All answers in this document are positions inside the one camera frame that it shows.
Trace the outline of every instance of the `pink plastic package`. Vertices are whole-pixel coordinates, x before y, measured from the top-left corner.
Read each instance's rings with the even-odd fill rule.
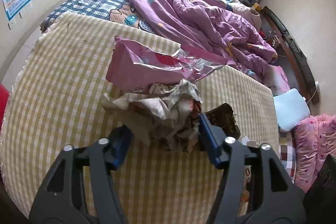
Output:
[[[176,85],[181,79],[195,82],[226,63],[226,58],[190,45],[181,45],[170,56],[116,36],[106,80],[124,92],[146,94],[154,83]]]

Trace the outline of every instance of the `bed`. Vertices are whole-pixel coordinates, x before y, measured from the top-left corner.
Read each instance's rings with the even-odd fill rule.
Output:
[[[134,1],[68,0],[42,22],[44,33],[16,79],[0,135],[5,189],[25,215],[65,144],[87,146],[120,126],[100,105],[104,93],[113,98],[123,94],[105,80],[113,37],[167,54],[180,47],[178,41],[156,35],[159,29],[150,27]],[[229,10],[235,6],[229,1],[225,5]],[[250,77],[251,70],[248,75],[237,69],[224,66],[197,82],[202,110],[229,103],[241,135],[277,151],[272,93]],[[129,223],[189,224],[206,222],[222,172],[199,149],[167,152],[156,143],[147,147],[133,140],[113,176]],[[87,172],[85,189],[88,210],[95,214]]]

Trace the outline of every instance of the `purple quilt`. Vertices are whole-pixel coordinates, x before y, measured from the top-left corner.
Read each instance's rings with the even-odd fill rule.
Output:
[[[213,0],[131,2],[158,35],[223,56],[259,82],[278,57],[247,20]]]

